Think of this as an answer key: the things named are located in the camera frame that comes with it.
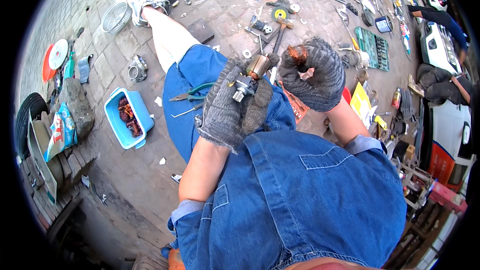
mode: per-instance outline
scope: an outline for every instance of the wire fan cage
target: wire fan cage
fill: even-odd
[[[102,17],[102,31],[104,33],[118,33],[132,16],[132,8],[126,2],[114,3]]]

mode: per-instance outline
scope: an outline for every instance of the paved ground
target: paved ground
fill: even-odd
[[[252,15],[261,6],[263,6],[262,20],[272,23],[269,16],[271,9],[265,3],[276,0],[191,1],[192,4],[187,5],[184,0],[180,0],[178,7],[173,8],[171,18],[185,26],[199,18],[205,19],[215,30],[215,38],[208,45],[220,45],[220,52],[226,57],[239,57],[244,49],[248,48],[254,52],[258,46],[254,42],[254,35],[244,31],[243,27],[248,25]],[[336,42],[350,40],[347,30],[332,6],[332,3],[338,5],[334,0],[289,1],[299,4],[301,10],[292,16],[295,27],[285,32],[279,52],[283,52],[287,45],[298,44],[313,35],[320,35],[335,47]],[[84,88],[95,114],[95,125],[88,141],[98,153],[98,157],[89,175],[96,185],[97,192],[107,195],[108,207],[104,207],[95,196],[90,195],[88,204],[93,204],[96,209],[86,210],[96,210],[96,213],[108,219],[105,221],[106,224],[99,225],[111,224],[118,235],[122,235],[109,236],[111,243],[116,246],[114,248],[119,248],[119,251],[110,249],[110,253],[105,255],[114,260],[114,256],[119,252],[124,255],[120,248],[125,246],[129,246],[128,252],[131,254],[154,247],[152,240],[143,242],[148,237],[139,233],[141,229],[151,231],[150,236],[154,236],[158,244],[173,240],[173,236],[166,229],[166,221],[178,204],[178,185],[171,180],[170,175],[181,174],[186,164],[169,138],[163,109],[154,103],[157,96],[162,96],[165,72],[156,60],[151,30],[136,28],[131,23],[116,36],[102,33],[100,30],[101,17],[113,2],[114,0],[45,0],[24,51],[25,59],[21,63],[16,104],[18,108],[21,100],[31,92],[39,92],[46,97],[47,86],[41,82],[40,69],[48,44],[61,38],[75,40],[76,61],[93,54],[90,84],[84,85]],[[353,0],[350,2],[361,10],[359,4]],[[384,13],[387,13],[387,9],[392,9],[391,0],[383,0],[383,3],[381,8]],[[360,17],[350,12],[349,14],[348,27],[351,33],[357,26],[365,27]],[[80,27],[84,27],[84,32],[80,38],[75,39]],[[390,71],[368,70],[369,84],[379,95],[377,111],[391,111],[390,102],[396,87],[405,88],[408,74],[415,73],[418,53],[414,27],[410,29],[412,30],[410,59],[413,62],[407,59],[403,50],[396,19],[394,35],[392,37],[388,34],[382,35],[389,44]],[[378,33],[374,27],[370,27],[369,30]],[[127,62],[135,54],[141,55],[149,67],[147,79],[140,83],[133,83],[127,76]],[[347,87],[353,88],[355,85],[356,73],[354,68],[346,69]],[[124,150],[105,118],[103,105],[117,87],[140,91],[149,112],[155,116],[155,125],[146,137],[147,145],[139,150],[134,148]],[[386,117],[385,120],[389,123],[390,118]],[[298,130],[323,135],[325,131],[323,115],[310,111],[298,125]],[[166,164],[161,166],[159,161],[162,157],[166,158]],[[91,237],[91,241],[94,242],[95,236]]]

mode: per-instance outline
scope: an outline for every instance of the hammer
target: hammer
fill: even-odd
[[[273,48],[274,54],[277,54],[279,52],[280,43],[282,42],[283,34],[285,33],[285,27],[288,27],[289,29],[293,29],[293,23],[285,20],[284,18],[278,17],[276,21],[280,23],[281,26],[280,26],[280,32],[278,33],[278,37],[275,42],[275,47]]]

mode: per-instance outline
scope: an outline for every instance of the pliers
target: pliers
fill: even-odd
[[[191,88],[191,89],[189,89],[186,93],[183,93],[183,94],[180,94],[180,95],[178,95],[178,96],[173,97],[172,99],[170,99],[170,101],[180,101],[180,100],[188,100],[188,101],[204,100],[204,99],[205,99],[205,95],[195,96],[194,94],[197,93],[197,92],[199,92],[200,90],[203,90],[203,89],[212,87],[214,83],[215,83],[215,81],[213,81],[213,82],[206,82],[206,83],[201,84],[201,85],[199,85],[199,86],[197,86],[197,87]]]

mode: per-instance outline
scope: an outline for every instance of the gray work glove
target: gray work glove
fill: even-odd
[[[299,72],[314,68],[306,81]],[[345,70],[337,52],[324,40],[313,37],[303,44],[289,46],[282,54],[278,67],[283,86],[305,105],[326,112],[339,104],[345,87]]]
[[[233,82],[237,74],[245,74],[247,66],[239,59],[230,59],[208,92],[203,113],[195,116],[195,126],[202,138],[235,154],[245,137],[265,123],[273,95],[270,83],[260,78],[255,95],[246,95],[240,103],[232,98],[237,87],[229,87],[228,83]]]

